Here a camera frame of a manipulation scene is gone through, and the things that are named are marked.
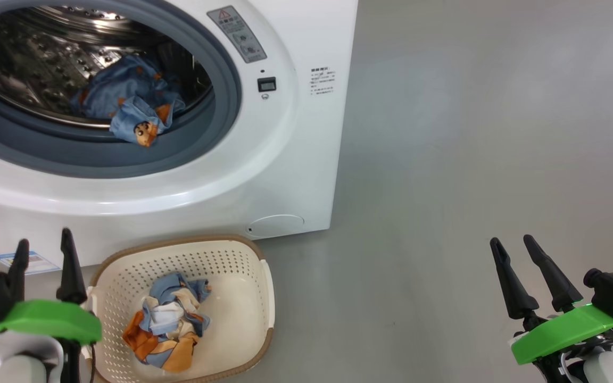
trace concrete floor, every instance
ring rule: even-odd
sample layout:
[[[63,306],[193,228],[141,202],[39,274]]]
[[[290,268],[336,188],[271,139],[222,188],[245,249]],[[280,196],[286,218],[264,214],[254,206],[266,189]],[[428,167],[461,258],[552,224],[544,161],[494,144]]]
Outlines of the concrete floor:
[[[524,234],[586,300],[613,271],[613,1],[361,0],[333,227],[259,242],[274,342],[227,381],[540,383],[488,246],[548,315]]]

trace blue cloth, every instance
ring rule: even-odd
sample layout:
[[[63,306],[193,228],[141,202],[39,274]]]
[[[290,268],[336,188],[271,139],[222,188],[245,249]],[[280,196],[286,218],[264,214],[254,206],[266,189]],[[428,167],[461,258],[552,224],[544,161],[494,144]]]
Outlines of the blue cloth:
[[[175,272],[173,274],[169,274],[168,276],[163,276],[157,279],[153,283],[153,287],[151,287],[151,291],[149,295],[155,299],[158,299],[158,303],[160,305],[166,305],[168,303],[172,303],[177,300],[177,298],[173,295],[173,292],[178,291],[181,288],[188,288],[197,298],[197,301],[202,303],[211,293],[211,289],[209,288],[209,281],[207,279],[197,279],[194,281],[187,281],[180,272]],[[144,318],[139,323],[139,327],[141,330],[150,331],[151,329],[151,310],[146,303],[143,305]],[[201,313],[188,313],[184,310],[184,318],[193,325],[195,330],[195,334],[198,337],[202,337],[204,331],[207,330],[211,320],[206,315],[202,315]],[[166,332],[170,332],[177,329],[177,323],[172,323],[168,327],[158,328],[159,333],[152,332],[154,335],[162,335]]]
[[[70,106],[78,116],[111,119],[115,137],[150,146],[155,136],[172,125],[173,114],[185,107],[176,82],[166,81],[143,57],[124,56],[98,72],[70,100]]]
[[[168,349],[167,351],[160,352],[160,354],[150,354],[146,357],[146,361],[141,363],[150,364],[151,366],[158,366],[159,368],[162,368],[167,359],[170,358],[170,355],[172,355],[173,351],[174,349]]]

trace white washing machine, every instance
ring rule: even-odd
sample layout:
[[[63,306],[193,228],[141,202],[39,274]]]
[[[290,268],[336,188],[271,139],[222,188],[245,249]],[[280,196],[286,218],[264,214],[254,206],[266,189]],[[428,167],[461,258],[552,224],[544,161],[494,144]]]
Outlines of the white washing machine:
[[[0,259],[82,266],[166,238],[327,229],[356,0],[0,0]],[[68,100],[126,54],[182,83],[155,145]]]

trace instruction label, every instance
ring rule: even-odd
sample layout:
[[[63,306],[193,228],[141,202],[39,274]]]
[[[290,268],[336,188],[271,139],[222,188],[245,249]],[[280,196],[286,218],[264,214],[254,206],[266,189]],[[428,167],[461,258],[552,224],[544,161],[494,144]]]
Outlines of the instruction label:
[[[241,15],[236,12],[236,8],[223,7],[209,11],[207,15],[231,40],[246,63],[253,63],[266,58],[262,44],[257,40]]]
[[[0,254],[0,262],[10,267],[11,264],[13,264],[14,257],[15,254]],[[39,274],[40,272],[56,271],[60,269],[60,267],[44,259],[44,257],[36,252],[30,252],[30,263],[27,266],[25,274],[29,276],[30,274]]]
[[[311,68],[309,80],[311,95],[324,95],[335,92],[335,71],[330,67]]]

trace crumpled fabric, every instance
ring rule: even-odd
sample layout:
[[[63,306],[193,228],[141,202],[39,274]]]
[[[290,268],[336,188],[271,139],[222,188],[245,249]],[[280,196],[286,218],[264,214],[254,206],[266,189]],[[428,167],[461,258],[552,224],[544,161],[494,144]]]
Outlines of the crumpled fabric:
[[[207,279],[186,281],[179,272],[160,277],[122,339],[141,363],[168,372],[185,371],[192,364],[194,346],[211,323],[197,312],[211,292]]]
[[[78,116],[110,119],[110,131],[121,140],[151,146],[185,107],[177,80],[164,77],[143,57],[124,56],[96,73],[70,106]]]

